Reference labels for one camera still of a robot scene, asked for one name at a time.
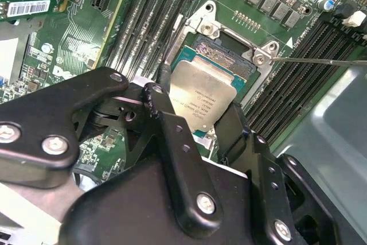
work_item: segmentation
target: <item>gray metal panel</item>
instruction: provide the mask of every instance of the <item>gray metal panel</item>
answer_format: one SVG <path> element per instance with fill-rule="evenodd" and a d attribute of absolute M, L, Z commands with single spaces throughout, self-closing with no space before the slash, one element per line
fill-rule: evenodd
<path fill-rule="evenodd" d="M 296 157 L 367 242 L 367 69 L 337 81 L 274 152 Z"/>

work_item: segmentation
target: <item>motherboard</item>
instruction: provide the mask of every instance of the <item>motherboard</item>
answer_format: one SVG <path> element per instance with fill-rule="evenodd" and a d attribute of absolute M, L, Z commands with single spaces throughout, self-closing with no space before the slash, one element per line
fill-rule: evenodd
<path fill-rule="evenodd" d="M 9 53 L 0 63 L 0 103 L 102 66 L 129 80 L 155 80 L 166 63 L 175 111 L 188 121 L 202 155 L 216 161 L 213 125 L 233 100 L 275 149 L 345 68 L 271 58 L 358 59 L 367 44 L 366 4 L 0 0 L 0 50 Z M 124 171 L 121 130 L 80 148 L 78 172 L 106 181 Z"/>

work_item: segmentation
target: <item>metal screw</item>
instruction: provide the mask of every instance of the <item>metal screw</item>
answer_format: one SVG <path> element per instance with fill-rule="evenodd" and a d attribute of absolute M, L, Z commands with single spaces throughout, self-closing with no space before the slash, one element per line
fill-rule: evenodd
<path fill-rule="evenodd" d="M 13 125 L 0 125 L 0 143 L 12 143 L 21 136 L 19 128 Z"/>
<path fill-rule="evenodd" d="M 207 215 L 211 215 L 216 210 L 214 201 L 207 195 L 200 193 L 197 196 L 196 203 L 200 210 Z"/>
<path fill-rule="evenodd" d="M 274 227 L 275 227 L 276 232 L 278 233 L 278 235 L 283 240 L 285 240 L 285 241 L 291 241 L 292 235 L 291 235 L 291 231 L 289 230 L 289 228 L 287 227 L 287 225 L 285 225 L 280 220 L 275 220 Z"/>
<path fill-rule="evenodd" d="M 62 137 L 48 137 L 42 142 L 42 149 L 50 155 L 60 155 L 68 150 L 68 142 Z"/>
<path fill-rule="evenodd" d="M 162 88 L 158 85 L 153 86 L 153 90 L 158 93 L 163 93 Z"/>
<path fill-rule="evenodd" d="M 265 139 L 261 136 L 257 136 L 257 139 L 259 140 L 260 143 L 266 143 Z"/>
<path fill-rule="evenodd" d="M 256 55 L 254 59 L 255 59 L 255 63 L 257 65 L 262 65 L 264 63 L 264 61 L 265 61 L 265 58 L 264 58 L 264 56 L 262 54 Z"/>
<path fill-rule="evenodd" d="M 110 78 L 115 81 L 119 81 L 119 82 L 122 81 L 121 75 L 117 73 L 110 74 Z"/>
<path fill-rule="evenodd" d="M 201 25 L 201 33 L 205 36 L 210 36 L 213 34 L 213 25 Z"/>
<path fill-rule="evenodd" d="M 297 166 L 297 162 L 292 157 L 288 157 L 288 161 L 292 166 Z"/>

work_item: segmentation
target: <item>dimm slot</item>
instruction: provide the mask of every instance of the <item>dimm slot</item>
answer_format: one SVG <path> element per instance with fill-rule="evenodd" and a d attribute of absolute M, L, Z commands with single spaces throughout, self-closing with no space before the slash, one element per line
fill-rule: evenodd
<path fill-rule="evenodd" d="M 138 58 L 139 54 L 144 46 L 144 42 L 149 32 L 151 31 L 152 26 L 154 26 L 153 23 L 156 22 L 156 24 L 159 24 L 157 23 L 157 17 L 159 18 L 159 15 L 162 11 L 161 7 L 166 1 L 167 0 L 155 0 L 155 5 L 148 10 L 150 11 L 149 14 L 142 21 L 142 28 L 135 39 L 134 47 L 128 57 L 130 61 L 130 66 L 128 66 L 126 74 L 128 79 L 133 78 L 139 67 L 142 67 L 141 59 Z"/>
<path fill-rule="evenodd" d="M 128 36 L 128 39 L 124 42 L 124 51 L 121 51 L 120 55 L 118 56 L 118 63 L 119 66 L 117 70 L 124 74 L 128 79 L 129 76 L 127 76 L 128 68 L 131 65 L 131 59 L 129 58 L 129 55 L 131 51 L 133 50 L 134 44 L 136 42 L 136 38 L 141 33 L 143 27 L 145 26 L 145 22 L 149 17 L 152 16 L 152 9 L 156 7 L 158 0 L 146 0 L 146 3 L 144 5 L 144 11 L 146 13 L 141 12 L 139 17 L 136 18 L 136 23 L 133 29 L 131 29 L 131 32 Z"/>
<path fill-rule="evenodd" d="M 122 25 L 122 28 L 119 32 L 119 37 L 107 61 L 107 66 L 118 71 L 119 67 L 122 66 L 120 64 L 121 55 L 123 55 L 126 49 L 127 42 L 129 41 L 130 36 L 132 35 L 132 32 L 138 23 L 142 11 L 144 11 L 147 0 L 133 0 L 132 3 L 134 5 L 131 7 L 126 20 Z"/>
<path fill-rule="evenodd" d="M 291 57 L 346 59 L 355 48 L 356 44 L 351 45 L 343 33 L 319 20 Z M 248 109 L 251 128 L 273 143 L 337 69 L 323 64 L 284 64 Z"/>
<path fill-rule="evenodd" d="M 342 40 L 341 43 L 343 45 L 348 43 L 344 39 L 341 39 L 341 40 Z M 340 53 L 340 59 L 346 59 L 347 57 L 349 57 L 351 55 L 351 53 L 356 48 L 355 44 L 349 44 L 346 47 L 346 49 L 341 49 L 340 48 L 341 45 L 339 43 L 335 43 L 335 45 L 336 45 L 335 48 L 339 48 L 339 52 L 341 52 Z M 339 55 L 339 53 L 334 52 L 332 55 L 337 56 L 337 55 Z M 333 67 L 333 66 L 330 66 L 330 65 L 323 65 L 323 64 L 319 65 L 319 70 L 318 71 L 326 70 L 326 73 L 322 73 L 322 72 L 320 72 L 320 73 L 314 72 L 313 73 L 318 78 L 319 82 L 318 83 L 313 83 L 315 81 L 312 80 L 310 82 L 310 85 L 309 85 L 309 87 L 311 87 L 311 90 L 306 90 L 308 93 L 307 93 L 307 95 L 305 95 L 304 97 L 301 98 L 301 102 L 298 104 L 298 108 L 296 110 L 293 110 L 293 112 L 290 115 L 288 114 L 289 111 L 284 112 L 284 117 L 287 118 L 287 120 L 285 120 L 285 121 L 279 120 L 278 124 L 279 124 L 279 122 L 283 122 L 283 123 L 280 126 L 277 126 L 278 124 L 274 125 L 272 134 L 266 133 L 266 135 L 269 137 L 270 142 L 273 142 L 278 137 L 278 135 L 289 125 L 289 123 L 291 123 L 298 116 L 299 112 L 304 107 L 304 105 L 312 100 L 312 98 L 318 92 L 319 88 L 322 87 L 327 82 L 329 77 L 331 77 L 337 69 L 338 69 L 338 67 Z"/>
<path fill-rule="evenodd" d="M 178 14 L 180 3 L 182 0 L 167 0 L 163 9 L 162 14 L 159 16 L 155 29 L 150 36 L 148 42 L 146 42 L 145 48 L 142 52 L 142 65 L 144 66 L 141 74 L 145 77 L 149 77 L 150 68 L 153 63 L 157 62 L 153 59 L 153 53 L 157 50 L 157 45 L 162 42 L 163 35 L 168 31 L 171 31 L 171 22 L 175 20 L 175 15 Z"/>
<path fill-rule="evenodd" d="M 171 35 L 172 28 L 175 24 L 176 16 L 179 13 L 181 13 L 181 9 L 184 7 L 184 4 L 186 4 L 188 1 L 189 0 L 177 0 L 176 1 L 177 4 L 175 6 L 175 10 L 172 12 L 174 16 L 170 17 L 170 21 L 168 22 L 167 27 L 161 33 L 160 38 L 158 42 L 156 43 L 155 49 L 153 49 L 153 52 L 155 53 L 149 56 L 147 65 L 145 66 L 145 69 L 142 72 L 143 76 L 153 77 L 153 79 L 155 78 L 154 76 L 159 66 L 159 62 L 152 57 L 163 56 L 165 49 L 171 46 L 169 45 L 169 37 Z"/>

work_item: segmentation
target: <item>black plastic bracket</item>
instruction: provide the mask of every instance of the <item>black plastic bracket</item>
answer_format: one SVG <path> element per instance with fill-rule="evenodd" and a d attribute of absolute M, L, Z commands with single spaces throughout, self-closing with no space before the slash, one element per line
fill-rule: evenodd
<path fill-rule="evenodd" d="M 189 126 L 183 117 L 175 115 L 169 96 L 160 85 L 146 84 L 143 101 L 150 111 L 148 124 L 155 130 L 154 139 L 178 224 L 193 238 L 208 237 L 219 229 L 223 210 Z M 201 195 L 209 199 L 204 202 L 209 204 L 209 212 L 199 207 Z"/>
<path fill-rule="evenodd" d="M 35 188 L 65 183 L 79 157 L 78 138 L 94 105 L 127 87 L 120 73 L 99 68 L 0 105 L 0 125 L 20 131 L 15 141 L 0 143 L 0 181 Z M 64 140 L 65 152 L 45 152 L 42 142 L 48 137 Z"/>
<path fill-rule="evenodd" d="M 231 103 L 215 124 L 218 157 L 251 180 L 252 234 L 258 244 L 307 244 L 295 229 L 282 170 L 263 137 L 253 133 L 241 105 Z"/>

